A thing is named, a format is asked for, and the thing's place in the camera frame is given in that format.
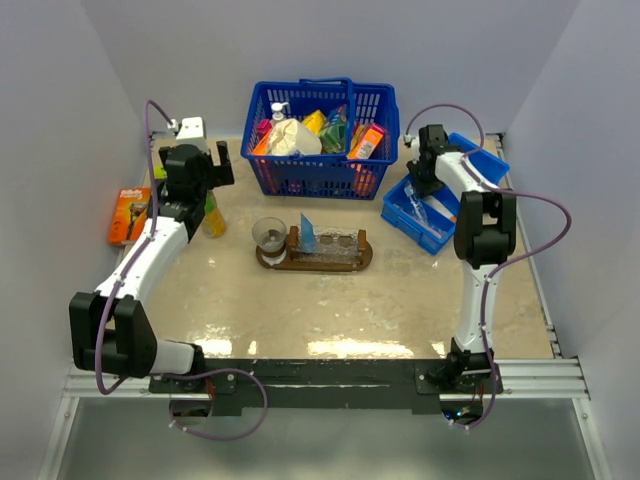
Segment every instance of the clear plastic bottle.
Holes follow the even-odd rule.
[[[207,200],[204,205],[204,218],[202,219],[202,231],[207,237],[220,237],[227,231],[227,223],[218,208],[218,202],[213,191],[207,192]]]

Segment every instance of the blue plastic basket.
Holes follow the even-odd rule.
[[[457,133],[449,135],[449,143],[459,145],[465,152],[476,148],[476,145],[473,142],[467,140],[462,135],[458,135]],[[482,175],[487,178],[487,180],[495,184],[504,178],[510,168],[507,163],[503,162],[501,159],[486,150],[481,150],[472,154],[469,157],[469,161],[480,173],[482,173]],[[409,175],[403,178],[400,183],[393,187],[384,196],[382,218],[408,235],[423,250],[435,255],[451,239],[455,232],[456,224],[446,215],[443,215],[436,209],[432,208],[423,200],[420,201],[427,212],[429,224],[440,230],[443,235],[435,235],[432,231],[418,223],[415,218],[407,213],[408,211],[413,210],[407,195],[404,193],[404,185],[407,181],[409,181]],[[450,211],[452,215],[458,216],[460,201],[451,190],[444,188],[434,193],[432,196],[448,211]]]
[[[272,102],[289,102],[283,113],[298,120],[318,109],[326,115],[347,104],[347,150],[355,121],[375,122],[387,133],[368,160],[347,160],[348,151],[291,157],[253,155],[259,143],[256,129],[261,120],[271,118]],[[353,83],[342,77],[260,82],[249,105],[242,156],[251,163],[265,195],[373,200],[387,167],[398,159],[399,136],[398,107],[391,85]]]

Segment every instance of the wooden holder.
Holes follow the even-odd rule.
[[[285,239],[284,245],[287,254],[284,260],[277,265],[269,265],[264,258],[262,258],[264,252],[260,250],[260,247],[256,247],[256,258],[260,265],[271,270],[291,270],[299,272],[359,272],[367,268],[373,259],[373,249],[369,242],[367,242],[367,232],[365,230],[358,230],[358,255],[354,258],[355,265],[297,260],[298,227],[296,226],[292,226],[289,229],[289,234]]]

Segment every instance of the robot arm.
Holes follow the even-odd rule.
[[[158,186],[158,218],[153,240],[152,219],[120,266],[92,293],[78,292],[69,304],[75,365],[95,369],[98,325],[107,297],[122,276],[128,260],[137,259],[115,296],[110,315],[114,329],[107,329],[102,348],[103,372],[143,378],[149,374],[189,373],[204,362],[197,345],[157,339],[145,314],[151,292],[171,262],[191,241],[204,218],[207,191],[234,183],[225,142],[218,142],[220,165],[214,166],[207,147],[202,118],[186,118],[176,137],[178,145],[161,148],[166,182]]]
[[[506,262],[515,249],[516,198],[492,192],[491,187],[497,186],[458,147],[449,144],[441,125],[424,127],[418,138],[407,140],[414,154],[407,167],[418,194],[427,196],[446,185],[460,199],[454,248],[464,262],[462,306],[447,357],[448,368],[442,372],[445,378],[438,380],[449,384],[477,383],[486,378],[489,368],[480,325],[482,290],[489,273]],[[485,333],[490,349],[500,273],[487,288]]]

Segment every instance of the blue triangular object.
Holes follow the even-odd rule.
[[[316,251],[316,236],[313,234],[313,225],[303,213],[300,214],[300,251],[303,253]]]

